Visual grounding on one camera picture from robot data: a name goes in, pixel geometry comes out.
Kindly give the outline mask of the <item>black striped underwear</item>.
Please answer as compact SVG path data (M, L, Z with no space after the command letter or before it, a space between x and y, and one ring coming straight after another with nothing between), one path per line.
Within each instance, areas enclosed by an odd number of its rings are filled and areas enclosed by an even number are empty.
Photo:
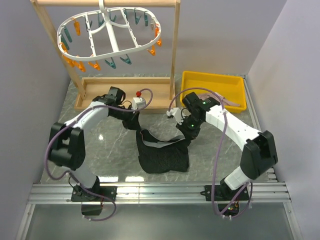
M160 140L146 128L135 132L138 162L148 174L170 171L186 173L190 167L188 147L191 143L183 135Z

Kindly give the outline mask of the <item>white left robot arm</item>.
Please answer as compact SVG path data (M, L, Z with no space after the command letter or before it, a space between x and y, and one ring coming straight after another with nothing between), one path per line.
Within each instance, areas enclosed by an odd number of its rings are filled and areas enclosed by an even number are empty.
M44 168L53 180L69 175L76 185L74 191L86 201L113 202L111 193L104 193L97 175L85 164L86 135L101 120L113 117L128 128L139 110L146 106L142 92L137 91L129 107L123 103L126 93L118 87L110 87L108 93L92 99L89 106L76 117L64 123L56 122L50 129L49 142L44 155Z

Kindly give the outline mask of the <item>teal clothes peg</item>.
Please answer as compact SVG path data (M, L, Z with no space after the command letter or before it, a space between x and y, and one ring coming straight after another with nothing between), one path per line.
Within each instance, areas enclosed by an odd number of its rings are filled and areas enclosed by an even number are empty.
M110 59L111 59L111 61L108 61L108 60L105 59L104 62L105 62L108 66L110 66L111 68L116 69L117 66L116 66L116 63L115 63L114 59L113 59L112 57L111 57Z
M122 60L124 63L126 63L128 65L132 64L132 61L128 56L126 58L120 57L120 60Z

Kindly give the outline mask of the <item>wooden hanger rack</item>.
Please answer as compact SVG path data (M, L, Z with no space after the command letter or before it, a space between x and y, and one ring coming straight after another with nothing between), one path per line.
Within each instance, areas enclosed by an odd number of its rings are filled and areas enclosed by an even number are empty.
M146 87L152 89L154 94L153 102L146 109L146 112L155 114L165 112L167 105L175 93L175 65L180 20L180 1L102 0L102 3L107 8L141 7L151 12L152 8L172 8L174 10L170 72L155 74L147 71L148 67L158 66L156 56L159 55L160 50L164 47L163 27L157 17L162 29L161 45L155 44L154 47L129 53L128 57L132 64L126 64L120 60L119 56L113 57L116 69L107 65L104 59L98 60L101 70L96 70L91 67L87 61L68 60L62 55L57 45L57 30L65 20L74 15L99 10L99 0L33 0L31 5L47 32L71 81L77 88L74 108L76 110L85 109L96 95L104 94L111 86L123 88L129 97L134 97L138 89ZM148 26L146 26L142 12L138 11L134 13L128 10L127 19L140 45L147 44L154 39L155 25L153 21L149 19ZM73 22L66 25L72 39L72 42L66 42L69 46L68 53L73 56L89 57L92 51L85 20L79 18L77 21L79 22L80 36L77 35ZM113 30L120 50L134 47L128 30L118 27L114 27ZM98 55L112 51L106 29L94 34L93 42Z

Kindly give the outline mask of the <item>pink folded cloth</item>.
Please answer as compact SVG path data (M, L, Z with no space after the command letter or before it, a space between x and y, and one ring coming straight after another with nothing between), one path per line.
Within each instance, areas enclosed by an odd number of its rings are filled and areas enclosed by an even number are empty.
M216 101L219 101L219 99L221 99L223 101L223 104L225 106L231 106L231 107L240 107L241 105L230 101L228 99L226 99L224 96L220 95L218 92L215 92L215 94L212 93L201 93L201 94L197 94L197 96L201 99L201 100L205 100L209 97L215 99Z

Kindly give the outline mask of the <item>yellow plastic tray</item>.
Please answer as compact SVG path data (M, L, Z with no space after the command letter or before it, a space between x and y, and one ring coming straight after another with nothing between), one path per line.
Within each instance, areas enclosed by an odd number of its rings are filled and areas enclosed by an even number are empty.
M224 96L227 100L240 104L240 107L226 106L231 113L241 113L247 109L244 79L241 76L184 71L181 89L206 88Z

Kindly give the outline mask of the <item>orange clothes peg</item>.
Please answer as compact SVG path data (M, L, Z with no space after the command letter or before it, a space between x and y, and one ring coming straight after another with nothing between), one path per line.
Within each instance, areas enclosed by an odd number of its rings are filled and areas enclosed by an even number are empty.
M94 68L95 70L98 70L100 71L101 70L101 67L100 67L100 64L98 63L98 61L88 61L87 62L92 68Z

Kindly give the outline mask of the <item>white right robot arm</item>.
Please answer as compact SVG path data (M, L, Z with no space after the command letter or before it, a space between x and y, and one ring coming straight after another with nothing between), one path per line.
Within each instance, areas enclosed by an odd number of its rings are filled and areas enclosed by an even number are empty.
M229 137L241 150L239 166L215 189L216 200L232 200L245 184L256 180L278 163L273 134L267 130L261 132L231 114L222 95L212 91L197 95L192 91L182 99L182 103L189 115L183 114L179 107L169 107L166 114L175 119L176 127L187 140L194 140L202 123L207 123L221 130L221 136Z

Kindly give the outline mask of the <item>white oval clip hanger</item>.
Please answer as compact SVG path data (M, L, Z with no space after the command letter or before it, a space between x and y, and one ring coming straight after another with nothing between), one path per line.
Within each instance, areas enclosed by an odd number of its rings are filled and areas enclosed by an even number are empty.
M73 60L78 62L92 62L98 60L106 60L107 58L122 57L123 55L128 57L128 54L139 52L142 50L147 50L149 47L154 47L156 44L161 45L161 34L162 27L156 16L150 10L143 7L106 7L103 2L100 0L99 9L93 11L82 12L76 14L68 19L66 19L57 29L57 46L61 54L67 60ZM145 25L149 25L149 20L152 20L154 23L155 37L150 42L146 44L139 44L137 38L135 37L133 30L128 21L127 11L133 11L135 14L137 12L142 12L144 16ZM81 35L80 25L77 21L78 19L83 18L85 20L85 27L88 33L88 39L90 41L90 49L92 54L88 57L71 55L68 53L69 45L67 41L72 42L71 35L67 29L67 24L73 22L75 27L76 34ZM114 27L128 30L134 47L120 50L118 42L115 36ZM104 54L97 54L95 49L95 44L93 37L95 34L99 33L102 30L106 30L109 41L111 44L112 51Z

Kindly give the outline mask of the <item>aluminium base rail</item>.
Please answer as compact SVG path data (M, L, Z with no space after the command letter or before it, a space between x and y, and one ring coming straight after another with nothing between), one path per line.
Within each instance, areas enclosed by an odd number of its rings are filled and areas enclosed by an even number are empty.
M115 190L115 203L127 204L208 204L211 187L208 182L111 182L102 183L103 188ZM27 203L40 205L75 204L73 188L69 184L34 184ZM291 197L284 182L255 182L249 186L241 203L247 201L252 191L252 203L290 203Z

